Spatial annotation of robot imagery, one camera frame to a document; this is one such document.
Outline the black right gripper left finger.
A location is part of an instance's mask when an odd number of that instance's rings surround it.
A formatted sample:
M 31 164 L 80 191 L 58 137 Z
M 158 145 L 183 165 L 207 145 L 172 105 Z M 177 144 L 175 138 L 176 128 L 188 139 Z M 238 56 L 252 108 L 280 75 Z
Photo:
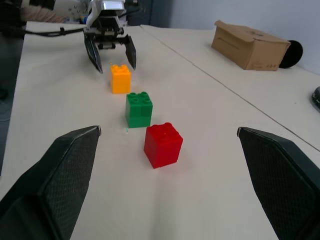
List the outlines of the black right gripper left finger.
M 92 175 L 101 128 L 58 137 L 0 200 L 0 240 L 70 240 Z

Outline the brown cardboard box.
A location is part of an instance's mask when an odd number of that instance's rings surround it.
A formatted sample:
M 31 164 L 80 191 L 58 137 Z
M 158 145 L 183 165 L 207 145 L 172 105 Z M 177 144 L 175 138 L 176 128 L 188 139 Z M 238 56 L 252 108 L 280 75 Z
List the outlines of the brown cardboard box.
M 277 71 L 291 43 L 244 25 L 217 20 L 211 47 L 244 70 Z

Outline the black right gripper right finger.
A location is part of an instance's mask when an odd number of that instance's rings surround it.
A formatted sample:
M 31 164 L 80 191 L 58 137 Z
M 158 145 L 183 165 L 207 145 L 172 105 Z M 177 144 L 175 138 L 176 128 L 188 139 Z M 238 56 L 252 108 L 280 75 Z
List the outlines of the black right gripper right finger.
M 291 140 L 239 127 L 255 194 L 279 240 L 320 240 L 320 168 Z

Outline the orange toy brick cube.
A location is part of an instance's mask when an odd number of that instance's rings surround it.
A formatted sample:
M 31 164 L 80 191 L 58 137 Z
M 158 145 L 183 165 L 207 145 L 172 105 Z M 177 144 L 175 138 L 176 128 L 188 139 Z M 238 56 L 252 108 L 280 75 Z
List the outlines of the orange toy brick cube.
M 110 66 L 110 86 L 113 94 L 129 94 L 131 92 L 132 73 L 126 64 Z

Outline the dark grey rounded object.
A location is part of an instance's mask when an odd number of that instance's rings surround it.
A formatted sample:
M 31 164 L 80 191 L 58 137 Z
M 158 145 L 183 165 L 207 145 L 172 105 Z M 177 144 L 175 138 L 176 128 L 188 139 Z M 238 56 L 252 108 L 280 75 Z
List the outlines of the dark grey rounded object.
M 311 102 L 313 106 L 320 112 L 320 86 L 318 86 L 311 94 Z

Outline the red toy brick cube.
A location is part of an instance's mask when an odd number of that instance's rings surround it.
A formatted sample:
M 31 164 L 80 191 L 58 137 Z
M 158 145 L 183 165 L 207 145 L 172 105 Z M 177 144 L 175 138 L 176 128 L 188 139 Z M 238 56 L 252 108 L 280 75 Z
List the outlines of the red toy brick cube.
M 183 138 L 170 122 L 146 128 L 144 152 L 156 169 L 178 161 Z

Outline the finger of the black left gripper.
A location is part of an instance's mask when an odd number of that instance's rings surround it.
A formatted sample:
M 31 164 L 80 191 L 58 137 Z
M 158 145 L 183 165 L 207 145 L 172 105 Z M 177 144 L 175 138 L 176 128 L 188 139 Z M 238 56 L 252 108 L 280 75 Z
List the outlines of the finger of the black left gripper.
M 99 51 L 96 47 L 94 38 L 92 36 L 85 36 L 84 37 L 84 44 L 85 44 L 87 55 L 88 55 L 90 61 L 92 62 L 94 67 L 98 70 L 98 72 L 100 74 L 102 74 L 103 69 L 102 69 L 101 58 L 100 58 Z
M 127 34 L 123 39 L 126 48 L 125 54 L 127 56 L 128 62 L 130 63 L 133 70 L 135 70 L 137 67 L 137 53 L 132 37 Z

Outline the green toy brick cube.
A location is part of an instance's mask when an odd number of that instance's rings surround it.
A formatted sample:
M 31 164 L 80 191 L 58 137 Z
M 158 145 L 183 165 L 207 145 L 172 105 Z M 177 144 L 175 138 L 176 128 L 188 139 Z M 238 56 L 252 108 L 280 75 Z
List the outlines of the green toy brick cube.
M 147 92 L 131 92 L 126 95 L 125 117 L 129 128 L 151 125 L 153 103 Z

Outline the blue-grey cabinet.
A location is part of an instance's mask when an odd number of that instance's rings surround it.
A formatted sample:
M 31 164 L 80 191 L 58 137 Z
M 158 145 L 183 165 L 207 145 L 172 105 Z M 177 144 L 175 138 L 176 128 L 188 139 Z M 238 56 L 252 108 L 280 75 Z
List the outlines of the blue-grey cabinet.
M 174 0 L 137 0 L 137 7 L 128 7 L 134 11 L 126 16 L 129 26 L 149 25 L 169 28 Z

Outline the black round object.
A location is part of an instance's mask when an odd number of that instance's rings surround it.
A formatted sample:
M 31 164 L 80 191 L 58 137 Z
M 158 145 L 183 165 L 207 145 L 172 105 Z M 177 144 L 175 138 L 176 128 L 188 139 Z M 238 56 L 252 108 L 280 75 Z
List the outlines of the black round object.
M 303 46 L 296 40 L 289 40 L 288 47 L 279 68 L 288 69 L 295 66 L 303 56 Z

